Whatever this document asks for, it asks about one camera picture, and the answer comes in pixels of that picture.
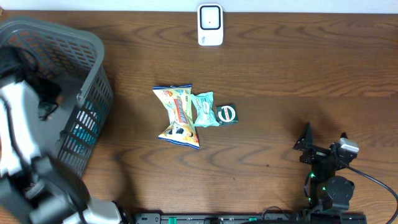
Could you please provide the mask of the yellow snack bag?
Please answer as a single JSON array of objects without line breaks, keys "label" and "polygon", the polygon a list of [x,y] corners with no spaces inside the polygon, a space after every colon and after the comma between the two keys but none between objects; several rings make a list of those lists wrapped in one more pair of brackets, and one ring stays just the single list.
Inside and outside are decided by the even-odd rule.
[{"label": "yellow snack bag", "polygon": [[199,149],[200,143],[192,116],[192,84],[154,86],[152,90],[167,110],[170,123],[158,138]]}]

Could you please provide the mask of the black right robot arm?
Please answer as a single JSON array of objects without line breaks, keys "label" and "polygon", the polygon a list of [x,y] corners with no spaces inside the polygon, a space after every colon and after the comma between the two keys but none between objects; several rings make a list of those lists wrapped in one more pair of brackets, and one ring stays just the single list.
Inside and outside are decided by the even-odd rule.
[{"label": "black right robot arm", "polygon": [[300,162],[311,166],[304,187],[310,208],[322,213],[339,214],[347,211],[354,183],[336,175],[336,171],[346,168],[357,158],[358,144],[342,133],[340,139],[329,148],[317,146],[314,144],[311,124],[307,122],[293,149],[302,152]]}]

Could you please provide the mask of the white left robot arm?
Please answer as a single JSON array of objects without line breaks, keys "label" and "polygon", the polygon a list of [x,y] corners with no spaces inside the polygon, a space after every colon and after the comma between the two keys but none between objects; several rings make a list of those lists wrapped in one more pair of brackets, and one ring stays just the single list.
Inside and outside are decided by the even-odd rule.
[{"label": "white left robot arm", "polygon": [[38,72],[28,50],[1,47],[1,205],[21,223],[132,223],[47,153],[40,123],[58,108],[62,89]]}]

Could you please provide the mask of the green round-logo box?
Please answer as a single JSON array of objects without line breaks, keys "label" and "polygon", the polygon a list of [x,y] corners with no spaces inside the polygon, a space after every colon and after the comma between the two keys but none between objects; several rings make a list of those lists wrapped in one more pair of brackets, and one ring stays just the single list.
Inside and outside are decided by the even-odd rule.
[{"label": "green round-logo box", "polygon": [[220,126],[237,124],[239,122],[235,104],[217,106],[216,115]]}]

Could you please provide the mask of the grey plastic shopping basket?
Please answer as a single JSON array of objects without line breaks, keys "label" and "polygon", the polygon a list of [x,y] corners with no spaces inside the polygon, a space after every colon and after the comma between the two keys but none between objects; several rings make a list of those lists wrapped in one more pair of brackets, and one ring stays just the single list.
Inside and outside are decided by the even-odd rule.
[{"label": "grey plastic shopping basket", "polygon": [[60,87],[58,108],[36,128],[40,147],[82,176],[113,105],[102,41],[91,32],[19,16],[1,22],[1,45],[24,49],[38,76]]}]

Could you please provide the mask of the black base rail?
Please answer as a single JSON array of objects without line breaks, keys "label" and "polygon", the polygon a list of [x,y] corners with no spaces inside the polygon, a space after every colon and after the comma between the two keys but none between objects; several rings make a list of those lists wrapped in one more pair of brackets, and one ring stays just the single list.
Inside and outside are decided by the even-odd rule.
[{"label": "black base rail", "polygon": [[298,217],[293,214],[266,213],[265,215],[232,215],[232,214],[207,214],[207,215],[162,215],[159,213],[137,213],[132,218],[136,224],[256,224],[256,223],[342,223],[342,224],[367,224],[364,215],[343,215],[341,217],[314,215],[311,218]]}]

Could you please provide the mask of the white barcode scanner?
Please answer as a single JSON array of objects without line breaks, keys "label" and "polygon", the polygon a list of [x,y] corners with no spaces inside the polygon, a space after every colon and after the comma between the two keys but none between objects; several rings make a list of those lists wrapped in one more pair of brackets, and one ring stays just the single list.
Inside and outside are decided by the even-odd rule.
[{"label": "white barcode scanner", "polygon": [[223,8],[219,4],[201,4],[197,8],[198,44],[219,46],[223,43]]}]

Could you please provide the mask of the teal wet wipes pack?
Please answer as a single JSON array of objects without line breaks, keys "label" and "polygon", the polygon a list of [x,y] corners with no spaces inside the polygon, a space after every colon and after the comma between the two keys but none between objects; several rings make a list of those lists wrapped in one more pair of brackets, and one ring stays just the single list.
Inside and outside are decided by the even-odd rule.
[{"label": "teal wet wipes pack", "polygon": [[192,103],[197,111],[197,118],[194,122],[195,127],[207,128],[209,126],[219,126],[213,111],[214,93],[191,94]]}]

